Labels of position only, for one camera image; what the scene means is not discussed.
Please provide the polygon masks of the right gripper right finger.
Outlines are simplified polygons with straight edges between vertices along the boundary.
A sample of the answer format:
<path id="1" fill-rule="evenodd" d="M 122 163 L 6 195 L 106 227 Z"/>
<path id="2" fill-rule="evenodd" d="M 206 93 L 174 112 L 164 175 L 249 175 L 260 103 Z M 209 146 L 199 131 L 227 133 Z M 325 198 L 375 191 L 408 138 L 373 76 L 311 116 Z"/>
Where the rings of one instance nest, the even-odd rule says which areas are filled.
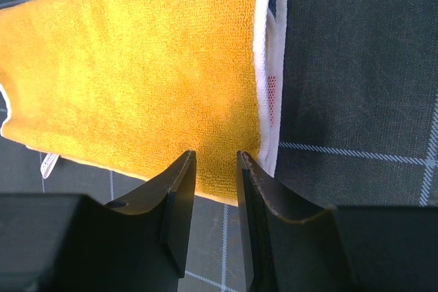
<path id="1" fill-rule="evenodd" d="M 437 208 L 309 202 L 236 157 L 247 291 L 436 291 Z"/>

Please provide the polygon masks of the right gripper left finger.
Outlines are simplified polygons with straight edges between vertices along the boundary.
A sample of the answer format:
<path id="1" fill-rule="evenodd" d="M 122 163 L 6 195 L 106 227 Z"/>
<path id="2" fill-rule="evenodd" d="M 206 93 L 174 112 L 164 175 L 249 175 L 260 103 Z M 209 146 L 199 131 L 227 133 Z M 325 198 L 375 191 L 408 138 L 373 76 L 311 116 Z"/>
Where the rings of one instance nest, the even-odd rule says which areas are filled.
<path id="1" fill-rule="evenodd" d="M 101 204 L 85 194 L 1 195 L 2 291 L 176 291 L 196 153 Z"/>

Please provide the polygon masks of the colourful patterned towel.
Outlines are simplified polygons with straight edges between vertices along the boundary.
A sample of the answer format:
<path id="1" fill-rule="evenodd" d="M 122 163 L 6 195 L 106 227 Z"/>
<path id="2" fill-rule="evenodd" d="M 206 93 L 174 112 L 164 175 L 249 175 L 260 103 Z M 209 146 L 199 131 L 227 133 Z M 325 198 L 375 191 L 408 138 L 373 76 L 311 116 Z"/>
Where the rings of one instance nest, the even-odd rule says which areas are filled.
<path id="1" fill-rule="evenodd" d="M 1 11 L 2 137 L 148 180 L 186 150 L 234 205 L 235 154 L 276 169 L 287 0 L 32 0 Z"/>

